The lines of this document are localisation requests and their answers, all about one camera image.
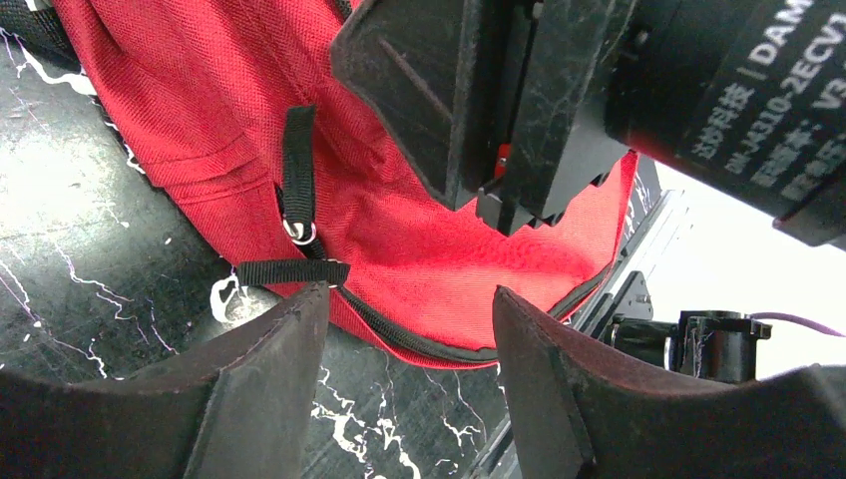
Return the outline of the red student backpack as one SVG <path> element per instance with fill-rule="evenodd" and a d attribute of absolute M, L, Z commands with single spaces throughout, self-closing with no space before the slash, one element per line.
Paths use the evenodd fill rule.
<path fill-rule="evenodd" d="M 78 61 L 139 161 L 242 284 L 333 285 L 331 319 L 399 359 L 496 360 L 507 286 L 564 319 L 600 287 L 638 166 L 616 156 L 553 228 L 511 237 L 420 183 L 330 72 L 358 1 L 5 1 L 1 26 Z"/>

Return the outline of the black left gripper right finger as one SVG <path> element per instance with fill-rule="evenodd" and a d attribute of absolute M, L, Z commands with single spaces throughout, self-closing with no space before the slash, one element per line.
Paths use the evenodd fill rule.
<path fill-rule="evenodd" d="M 729 385 L 635 359 L 501 286 L 493 327 L 527 478 L 841 478 L 845 370 Z"/>

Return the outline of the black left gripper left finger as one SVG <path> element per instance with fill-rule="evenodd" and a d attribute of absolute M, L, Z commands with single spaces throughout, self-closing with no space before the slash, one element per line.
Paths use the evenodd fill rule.
<path fill-rule="evenodd" d="M 328 326 L 305 286 L 124 380 L 1 374 L 5 478 L 297 478 Z"/>

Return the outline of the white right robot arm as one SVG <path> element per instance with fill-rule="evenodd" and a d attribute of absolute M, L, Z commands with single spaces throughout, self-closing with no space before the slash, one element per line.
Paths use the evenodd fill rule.
<path fill-rule="evenodd" d="M 367 1 L 331 55 L 432 198 L 500 238 L 629 149 L 845 241 L 841 1 Z"/>

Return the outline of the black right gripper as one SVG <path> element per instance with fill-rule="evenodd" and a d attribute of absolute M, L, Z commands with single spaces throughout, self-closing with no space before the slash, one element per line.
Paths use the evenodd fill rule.
<path fill-rule="evenodd" d="M 477 216 L 511 236 L 556 225 L 626 152 L 606 109 L 637 6 L 543 1 L 529 42 L 526 1 L 364 1 L 331 45 L 332 73 L 437 203 L 458 211 L 480 189 Z M 508 142 L 504 174 L 483 186 Z"/>

